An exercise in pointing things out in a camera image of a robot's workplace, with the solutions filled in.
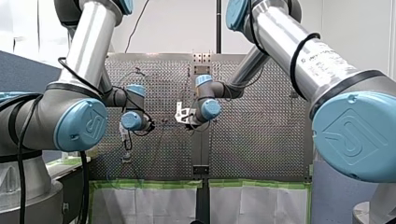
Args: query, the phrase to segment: pegboard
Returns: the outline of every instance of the pegboard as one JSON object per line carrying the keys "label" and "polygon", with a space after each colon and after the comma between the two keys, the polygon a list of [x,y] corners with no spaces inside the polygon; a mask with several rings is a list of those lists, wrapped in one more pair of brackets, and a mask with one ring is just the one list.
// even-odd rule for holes
{"label": "pegboard", "polygon": [[[206,61],[215,80],[226,80],[243,55],[211,55]],[[191,73],[200,62],[191,54],[114,54],[106,60],[114,85],[146,86],[145,108],[157,128],[133,136],[132,163],[121,164],[120,109],[109,109],[106,136],[92,160],[91,178],[193,179],[191,132],[174,120],[177,100],[190,106]],[[222,112],[210,126],[211,178],[304,181],[312,160],[306,134],[304,101],[291,98],[292,87],[273,62],[243,99],[221,101]]]}
{"label": "pegboard", "polygon": [[[213,55],[214,79],[226,81],[242,59]],[[310,134],[305,101],[293,97],[289,78],[274,61],[255,77],[260,74],[242,99],[221,101],[222,112],[211,126],[210,176],[307,181],[312,145],[304,139]]]}
{"label": "pegboard", "polygon": [[119,132],[121,111],[110,108],[106,135],[92,160],[92,179],[192,179],[190,133],[174,119],[177,98],[186,102],[192,98],[186,91],[191,86],[191,62],[192,56],[183,54],[115,54],[107,58],[113,85],[146,87],[145,110],[157,127],[144,137],[132,134],[132,162],[121,163],[125,154]]}

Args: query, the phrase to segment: black band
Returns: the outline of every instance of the black band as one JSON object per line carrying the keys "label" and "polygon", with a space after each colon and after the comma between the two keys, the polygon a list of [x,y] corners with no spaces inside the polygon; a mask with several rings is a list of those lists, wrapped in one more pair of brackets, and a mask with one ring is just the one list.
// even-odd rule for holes
{"label": "black band", "polygon": [[291,80],[291,85],[293,86],[293,88],[297,91],[297,93],[303,97],[305,100],[306,98],[303,96],[303,93],[300,91],[300,88],[297,85],[297,80],[296,80],[296,65],[297,65],[297,58],[300,54],[300,51],[303,49],[304,45],[306,42],[308,42],[309,40],[313,39],[313,38],[317,38],[320,39],[320,34],[317,33],[313,33],[310,34],[306,37],[306,39],[304,39],[303,41],[300,42],[300,44],[297,46],[297,49],[294,51],[293,57],[291,58],[291,63],[290,63],[290,80]]}
{"label": "black band", "polygon": [[291,15],[291,9],[293,8],[293,3],[291,0],[287,0],[288,1],[288,8],[289,8],[289,15]]}
{"label": "black band", "polygon": [[[22,154],[22,159],[25,160],[30,160],[32,158],[40,157],[43,155],[42,151],[27,151],[23,152]],[[6,163],[6,162],[12,162],[12,161],[17,161],[18,160],[18,155],[9,155],[9,156],[0,156],[0,163]]]}
{"label": "black band", "polygon": [[349,77],[338,83],[335,87],[331,90],[327,91],[320,99],[318,99],[314,106],[309,113],[309,118],[313,119],[315,114],[317,113],[318,109],[326,103],[328,100],[332,99],[334,96],[338,95],[339,93],[343,92],[344,90],[348,89],[349,87],[361,82],[365,79],[371,77],[384,77],[385,75],[379,71],[370,70],[361,72],[353,77]]}
{"label": "black band", "polygon": [[18,113],[20,112],[23,105],[26,103],[27,103],[26,101],[23,101],[17,104],[16,106],[14,106],[8,118],[8,134],[16,146],[18,145],[18,142],[20,140],[18,138],[17,131],[15,129],[15,122],[17,121]]}
{"label": "black band", "polygon": [[51,83],[47,86],[47,91],[48,90],[75,91],[75,92],[87,95],[87,96],[94,98],[96,100],[102,101],[102,99],[97,94],[95,94],[93,91],[89,91],[85,88],[82,88],[80,86],[76,86],[73,84],[60,83],[60,82]]}
{"label": "black band", "polygon": [[199,98],[197,99],[197,102],[199,102],[199,101],[201,101],[201,100],[205,100],[205,99],[216,99],[216,98],[213,97],[213,96],[202,96],[202,97],[199,97]]}

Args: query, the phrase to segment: black pole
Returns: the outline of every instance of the black pole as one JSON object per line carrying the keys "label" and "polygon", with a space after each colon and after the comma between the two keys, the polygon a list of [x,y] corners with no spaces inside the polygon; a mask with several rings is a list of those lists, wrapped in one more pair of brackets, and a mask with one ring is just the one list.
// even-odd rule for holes
{"label": "black pole", "polygon": [[221,0],[217,0],[216,9],[216,53],[221,54]]}

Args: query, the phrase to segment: white wall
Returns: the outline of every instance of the white wall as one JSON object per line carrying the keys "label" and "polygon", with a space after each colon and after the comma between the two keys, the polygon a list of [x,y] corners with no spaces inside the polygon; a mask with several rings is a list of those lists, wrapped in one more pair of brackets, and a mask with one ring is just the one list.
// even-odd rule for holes
{"label": "white wall", "polygon": [[323,0],[322,38],[360,69],[393,77],[393,0]]}
{"label": "white wall", "polygon": [[[146,0],[134,0],[134,14],[123,19],[113,35],[116,52],[124,52],[128,36]],[[312,32],[321,31],[321,0],[300,0],[303,25]],[[242,34],[228,30],[225,13],[228,0],[222,0],[222,52],[247,53],[252,45]],[[215,0],[150,0],[132,37],[128,52],[215,52]]]}
{"label": "white wall", "polygon": [[[146,0],[134,0],[134,13],[113,35],[116,52],[124,52],[128,37]],[[215,0],[150,0],[132,37],[128,52],[209,52],[216,49]]]}
{"label": "white wall", "polygon": [[59,67],[68,36],[53,0],[0,0],[0,50]]}

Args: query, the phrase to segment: light blue joint cap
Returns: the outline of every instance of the light blue joint cap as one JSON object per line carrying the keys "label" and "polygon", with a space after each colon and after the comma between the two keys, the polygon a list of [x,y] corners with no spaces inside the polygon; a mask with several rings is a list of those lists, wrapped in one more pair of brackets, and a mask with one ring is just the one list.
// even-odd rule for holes
{"label": "light blue joint cap", "polygon": [[120,0],[120,3],[122,5],[123,9],[123,14],[124,15],[131,15],[132,11],[134,10],[134,2],[133,0]]}
{"label": "light blue joint cap", "polygon": [[210,75],[200,75],[195,79],[195,87],[199,87],[202,84],[212,81],[212,76]]}
{"label": "light blue joint cap", "polygon": [[71,105],[55,128],[55,146],[64,152],[85,151],[97,145],[107,126],[107,111],[96,99],[83,99]]}
{"label": "light blue joint cap", "polygon": [[375,183],[396,183],[396,97],[354,91],[333,97],[314,116],[315,145],[334,169]]}
{"label": "light blue joint cap", "polygon": [[248,9],[248,0],[230,0],[227,6],[225,22],[228,29],[242,31]]}
{"label": "light blue joint cap", "polygon": [[207,120],[212,120],[221,112],[221,106],[217,100],[208,99],[201,106],[201,114]]}
{"label": "light blue joint cap", "polygon": [[129,85],[126,87],[126,90],[136,93],[142,97],[146,96],[146,88],[142,85],[135,85],[135,84]]}
{"label": "light blue joint cap", "polygon": [[139,131],[142,126],[142,118],[134,111],[126,112],[121,117],[121,124],[128,131]]}
{"label": "light blue joint cap", "polygon": [[0,92],[0,103],[6,100],[9,100],[11,98],[24,95],[24,94],[29,94],[31,92],[24,92],[24,91],[7,91],[7,92]]}

